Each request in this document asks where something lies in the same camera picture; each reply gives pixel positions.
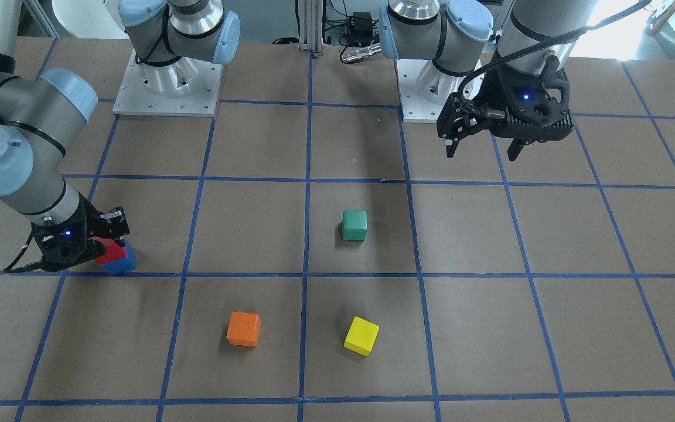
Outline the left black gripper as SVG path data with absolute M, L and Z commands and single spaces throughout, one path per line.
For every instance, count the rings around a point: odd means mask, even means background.
M 448 159 L 455 156 L 461 139 L 481 131 L 496 134 L 498 125 L 504 120 L 507 101 L 498 96 L 493 97 L 492 103 L 489 98 L 484 99 L 484 103 L 478 103 L 466 98 L 464 93 L 459 93 L 457 89 L 448 96 L 436 120 L 437 137 L 445 140 Z M 516 161 L 528 144 L 529 139 L 512 139 L 508 147 L 508 160 Z

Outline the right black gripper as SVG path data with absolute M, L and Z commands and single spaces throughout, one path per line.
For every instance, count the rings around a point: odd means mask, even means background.
M 122 206 L 102 213 L 86 198 L 80 196 L 77 215 L 79 222 L 83 224 L 84 239 L 89 253 L 104 254 L 105 249 L 125 248 L 124 238 L 129 235 L 129 225 L 126 211 Z

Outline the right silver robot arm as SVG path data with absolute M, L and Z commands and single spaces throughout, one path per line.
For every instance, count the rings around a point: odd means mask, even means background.
M 89 123 L 97 94 L 75 72 L 49 69 L 34 80 L 14 74 L 21 2 L 0 1 L 0 201 L 70 250 L 124 246 L 122 208 L 102 213 L 59 171 Z

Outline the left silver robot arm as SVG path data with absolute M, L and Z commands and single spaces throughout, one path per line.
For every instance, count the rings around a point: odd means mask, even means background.
M 389 1 L 380 10 L 379 39 L 389 59 L 427 60 L 453 79 L 437 91 L 436 119 L 446 155 L 466 137 L 490 131 L 511 139 L 510 161 L 534 142 L 562 141 L 574 131 L 565 64 L 595 1 L 514 1 L 486 65 L 478 66 L 496 30 L 478 1 Z

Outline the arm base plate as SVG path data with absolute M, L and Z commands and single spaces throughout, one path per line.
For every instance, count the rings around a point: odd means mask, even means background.
M 404 122 L 434 124 L 463 77 L 438 70 L 431 59 L 395 60 Z
M 112 111 L 136 117 L 214 117 L 223 65 L 181 58 L 165 67 L 131 53 Z

